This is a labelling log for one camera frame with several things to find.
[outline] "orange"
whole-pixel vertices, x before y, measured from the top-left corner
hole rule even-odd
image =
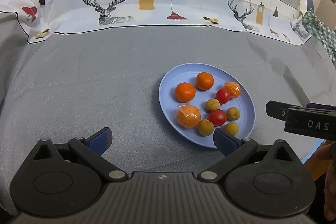
[[[177,122],[185,127],[192,128],[199,124],[201,112],[191,104],[180,104],[177,107]]]
[[[175,88],[175,97],[182,103],[189,102],[195,97],[196,90],[192,84],[180,83]]]
[[[196,77],[196,86],[200,90],[209,90],[212,88],[214,83],[213,76],[207,72],[201,72]]]
[[[230,92],[231,98],[238,98],[240,95],[240,85],[235,82],[226,82],[224,88]]]

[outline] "white banner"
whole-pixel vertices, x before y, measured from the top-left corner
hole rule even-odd
[[[143,25],[215,26],[249,31],[294,45],[309,38],[300,8],[280,0],[0,0],[16,12],[28,43],[52,33]]]

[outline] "green checkered cloth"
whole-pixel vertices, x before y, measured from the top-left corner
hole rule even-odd
[[[310,9],[302,19],[302,25],[307,32],[319,40],[327,51],[331,62],[336,68],[336,32],[321,22]]]

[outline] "red lamp illustration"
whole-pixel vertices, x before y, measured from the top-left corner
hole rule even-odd
[[[35,6],[33,7],[27,7],[24,6],[21,8],[25,13],[26,13],[26,19],[31,20],[33,22],[36,19],[36,13],[37,13],[37,8]]]
[[[179,14],[173,12],[173,7],[172,7],[172,5],[171,5],[171,1],[172,1],[172,0],[170,0],[171,15],[170,15],[170,16],[167,16],[167,19],[172,19],[172,20],[184,20],[184,19],[187,19],[187,18],[182,17],[182,16],[180,16]]]

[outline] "human hand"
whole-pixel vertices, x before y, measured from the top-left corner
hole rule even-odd
[[[332,144],[321,146],[314,153],[315,157],[318,160],[331,160],[331,145]],[[325,176],[324,198],[324,217],[326,220],[332,221],[336,218],[336,170],[333,163],[329,165]]]

